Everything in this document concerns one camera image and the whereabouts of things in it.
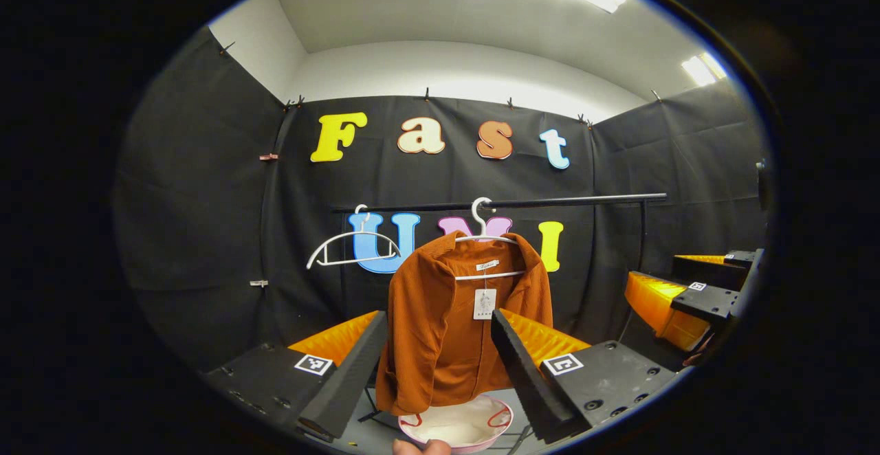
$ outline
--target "yellow letter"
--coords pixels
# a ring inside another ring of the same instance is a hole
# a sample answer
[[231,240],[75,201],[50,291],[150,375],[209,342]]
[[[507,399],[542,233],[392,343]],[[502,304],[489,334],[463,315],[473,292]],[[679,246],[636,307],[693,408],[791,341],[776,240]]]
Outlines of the yellow letter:
[[339,151],[336,143],[342,142],[342,147],[348,148],[355,139],[355,127],[352,124],[367,125],[367,115],[364,113],[324,115],[318,121],[321,122],[321,135],[318,138],[318,148],[311,154],[312,163],[341,160],[342,151]]
[[440,136],[440,122],[427,117],[409,119],[400,125],[406,132],[397,140],[397,147],[405,153],[418,153],[425,151],[427,154],[437,154],[446,147],[446,143]]
[[544,261],[544,266],[549,272],[559,269],[556,254],[559,252],[559,233],[564,228],[559,222],[544,222],[538,225],[538,231],[543,235],[541,238],[541,261]]

